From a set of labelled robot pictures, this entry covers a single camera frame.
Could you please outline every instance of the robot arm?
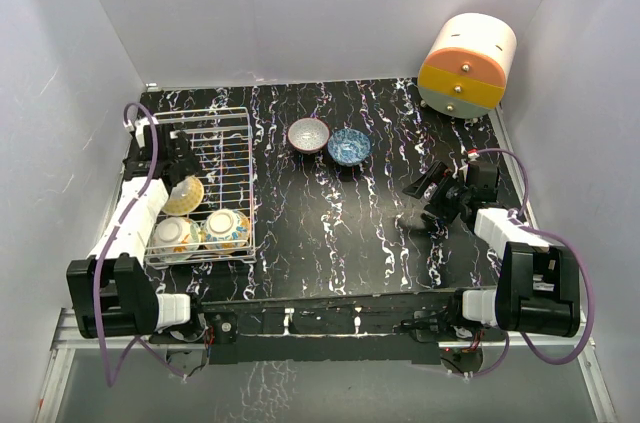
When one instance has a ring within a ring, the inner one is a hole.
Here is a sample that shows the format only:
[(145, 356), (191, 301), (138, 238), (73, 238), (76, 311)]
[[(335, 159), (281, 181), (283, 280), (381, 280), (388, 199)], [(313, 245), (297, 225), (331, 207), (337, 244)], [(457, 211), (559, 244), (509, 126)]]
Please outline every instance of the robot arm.
[(155, 294), (144, 273), (144, 255), (160, 210), (170, 191), (184, 178), (200, 169), (184, 133), (171, 125), (158, 125), (158, 158), (149, 186), (126, 218), (123, 212), (138, 198), (147, 183), (151, 164), (151, 132), (146, 118), (131, 128), (131, 156), (125, 161), (120, 199), (105, 232), (84, 260), (72, 261), (67, 283), (80, 333), (95, 338), (96, 326), (92, 282), (97, 257), (107, 245), (114, 227), (117, 238), (105, 257), (101, 277), (101, 306), (106, 336), (147, 335), (154, 331), (187, 323), (191, 318), (191, 299), (185, 294)]
[(527, 233), (507, 210), (492, 208), (498, 181), (496, 165), (470, 161), (454, 173), (436, 161), (404, 190), (426, 200), (425, 220), (448, 224), (460, 215), (502, 260), (497, 288), (458, 290), (449, 305), (450, 321), (572, 337), (580, 326), (579, 268), (573, 254)]

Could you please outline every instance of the red rimmed bowl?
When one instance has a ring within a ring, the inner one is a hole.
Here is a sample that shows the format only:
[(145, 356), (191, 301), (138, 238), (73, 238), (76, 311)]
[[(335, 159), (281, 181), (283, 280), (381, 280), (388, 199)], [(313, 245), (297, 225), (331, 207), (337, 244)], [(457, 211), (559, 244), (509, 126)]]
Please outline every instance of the red rimmed bowl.
[(327, 124), (318, 118), (300, 118), (287, 131), (289, 143), (300, 153), (316, 153), (329, 141), (331, 131)]

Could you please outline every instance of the metal frame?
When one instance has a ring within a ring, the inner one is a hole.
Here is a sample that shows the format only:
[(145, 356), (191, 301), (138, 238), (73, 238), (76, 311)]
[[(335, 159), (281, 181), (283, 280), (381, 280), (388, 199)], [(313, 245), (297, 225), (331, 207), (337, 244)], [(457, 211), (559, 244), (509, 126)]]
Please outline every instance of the metal frame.
[[(210, 108), (161, 112), (154, 117), (158, 125), (172, 124), (176, 130), (185, 132), (202, 165), (202, 176), (198, 179), (204, 187), (204, 198), (198, 208), (185, 217), (204, 223), (213, 211), (234, 210), (248, 218), (249, 235), (248, 240), (203, 241), (192, 250), (182, 243), (162, 246), (151, 243), (145, 263), (155, 268), (222, 261), (255, 263), (253, 133), (249, 111), (242, 107)], [(158, 223), (165, 218), (161, 215)], [(221, 251), (223, 248), (234, 249)]]
[[(500, 147), (512, 150), (511, 141), (504, 126), (504, 119), (502, 109), (496, 108), (496, 111), (489, 114), (491, 124), (493, 126), (496, 138)], [(519, 168), (510, 158), (505, 158), (509, 174), (512, 177), (514, 187), (518, 193), (520, 199), (522, 199), (524, 184), (522, 175)], [(119, 193), (119, 185), (116, 186), (113, 202), (109, 208), (113, 209), (114, 202), (117, 201)], [(537, 227), (535, 217), (531, 208), (531, 204), (527, 205), (527, 213), (529, 221)], [(584, 314), (582, 315), (582, 324), (584, 327)], [(524, 346), (526, 342), (523, 340), (519, 333), (509, 333), (511, 346)], [(556, 338), (544, 335), (532, 335), (533, 342), (541, 347), (544, 346), (566, 346), (567, 344), (577, 343), (579, 337), (576, 336), (572, 339)], [(129, 338), (110, 338), (109, 347), (112, 349), (122, 349), (129, 342)], [(468, 346), (468, 342), (464, 341), (451, 341), (441, 342), (441, 346), (447, 347), (463, 347)], [(483, 347), (502, 346), (503, 342), (484, 342)], [(202, 344), (200, 343), (181, 343), (179, 345), (153, 345), (156, 350), (201, 350)], [(82, 338), (78, 331), (75, 315), (73, 310), (63, 309), (60, 314), (56, 333), (54, 335), (51, 357), (49, 360), (49, 366), (45, 376), (43, 390), (40, 399), (40, 408), (36, 413), (34, 421), (36, 423), (43, 422), (55, 422), (62, 398), (66, 389), (66, 384), (71, 372), (73, 358), (75, 356), (76, 349), (98, 349), (98, 342), (96, 340), (86, 340)], [(599, 423), (616, 423), (617, 418), (609, 393), (607, 391), (606, 384), (600, 371), (600, 366), (595, 355), (595, 342), (593, 338), (590, 340), (590, 344), (587, 345), (584, 351), (578, 357), (578, 363), (582, 370), (582, 375), (587, 387), (587, 391), (591, 398), (591, 403), (594, 408), (597, 420)]]

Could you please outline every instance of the floor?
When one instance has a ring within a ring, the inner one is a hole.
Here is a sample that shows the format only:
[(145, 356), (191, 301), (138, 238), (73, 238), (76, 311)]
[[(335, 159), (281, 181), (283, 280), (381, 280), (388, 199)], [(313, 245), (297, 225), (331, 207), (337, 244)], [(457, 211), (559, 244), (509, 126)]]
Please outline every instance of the floor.
[[(545, 348), (550, 355), (569, 347)], [(486, 350), (495, 359), (499, 347)], [(514, 347), (498, 371), (464, 382), (403, 361), (257, 362), (209, 366), (187, 383), (134, 350), (107, 389), (97, 350), (78, 350), (58, 423), (590, 423), (578, 362), (542, 364)]]
[[(255, 131), (255, 268), (203, 264), (149, 270), (158, 291), (205, 301), (411, 291), (495, 284), (499, 262), (459, 221), (427, 231), (423, 203), (401, 193), (436, 159), (455, 168), (461, 152), (498, 146), (488, 117), (464, 121), (420, 108), (412, 79), (145, 93), (152, 111), (245, 106)], [(356, 168), (287, 143), (296, 119), (365, 132), (373, 155)], [(502, 165), (499, 200), (517, 205)]]

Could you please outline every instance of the blue patterned bowl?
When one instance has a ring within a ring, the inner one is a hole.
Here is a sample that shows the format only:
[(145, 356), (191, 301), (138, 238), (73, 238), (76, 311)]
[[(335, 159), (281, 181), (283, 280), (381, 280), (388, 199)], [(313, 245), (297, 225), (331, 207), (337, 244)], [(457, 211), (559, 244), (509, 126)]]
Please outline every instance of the blue patterned bowl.
[(361, 131), (345, 128), (329, 138), (328, 149), (339, 165), (355, 166), (371, 154), (371, 142)]

